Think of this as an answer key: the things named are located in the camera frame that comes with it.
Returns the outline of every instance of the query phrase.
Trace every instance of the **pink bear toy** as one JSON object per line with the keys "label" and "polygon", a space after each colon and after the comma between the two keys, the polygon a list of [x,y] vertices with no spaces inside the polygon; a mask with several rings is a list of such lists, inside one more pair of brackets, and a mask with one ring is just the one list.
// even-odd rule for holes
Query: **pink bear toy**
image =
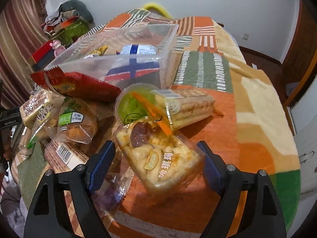
{"label": "pink bear toy", "polygon": [[50,43],[50,46],[54,49],[55,58],[66,50],[66,48],[61,45],[59,40],[54,40],[53,43]]}

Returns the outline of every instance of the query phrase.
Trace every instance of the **red snack bag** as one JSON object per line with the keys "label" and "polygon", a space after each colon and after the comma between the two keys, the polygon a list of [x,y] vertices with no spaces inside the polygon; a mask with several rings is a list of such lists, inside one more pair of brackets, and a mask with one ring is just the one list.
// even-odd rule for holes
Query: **red snack bag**
{"label": "red snack bag", "polygon": [[50,70],[34,72],[30,76],[41,88],[71,97],[112,102],[121,92],[118,87],[85,74],[79,72],[64,73],[58,66]]}

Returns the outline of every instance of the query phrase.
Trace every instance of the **green jelly cup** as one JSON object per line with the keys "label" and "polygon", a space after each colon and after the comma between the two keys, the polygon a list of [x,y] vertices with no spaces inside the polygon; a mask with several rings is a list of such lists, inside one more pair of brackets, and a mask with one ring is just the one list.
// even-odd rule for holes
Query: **green jelly cup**
{"label": "green jelly cup", "polygon": [[157,89],[156,86],[151,84],[136,83],[122,91],[115,103],[115,118],[117,122],[126,125],[147,116],[146,109],[132,96],[132,91],[143,95],[148,101],[155,104],[155,94],[151,91]]}

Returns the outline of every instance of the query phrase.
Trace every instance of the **striped curtain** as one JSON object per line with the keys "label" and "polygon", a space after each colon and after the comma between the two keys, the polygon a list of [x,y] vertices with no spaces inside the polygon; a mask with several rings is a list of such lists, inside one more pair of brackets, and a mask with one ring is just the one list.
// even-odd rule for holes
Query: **striped curtain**
{"label": "striped curtain", "polygon": [[28,58],[48,38],[41,28],[46,0],[10,0],[0,15],[0,78],[4,82],[1,105],[22,105],[34,83]]}

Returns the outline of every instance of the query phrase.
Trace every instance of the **electrical outlet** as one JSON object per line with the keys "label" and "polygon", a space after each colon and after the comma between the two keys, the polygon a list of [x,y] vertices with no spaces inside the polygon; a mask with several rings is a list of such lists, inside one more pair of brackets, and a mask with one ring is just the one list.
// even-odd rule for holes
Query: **electrical outlet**
{"label": "electrical outlet", "polygon": [[246,33],[245,33],[242,38],[245,39],[245,40],[248,40],[249,34],[246,34]]}

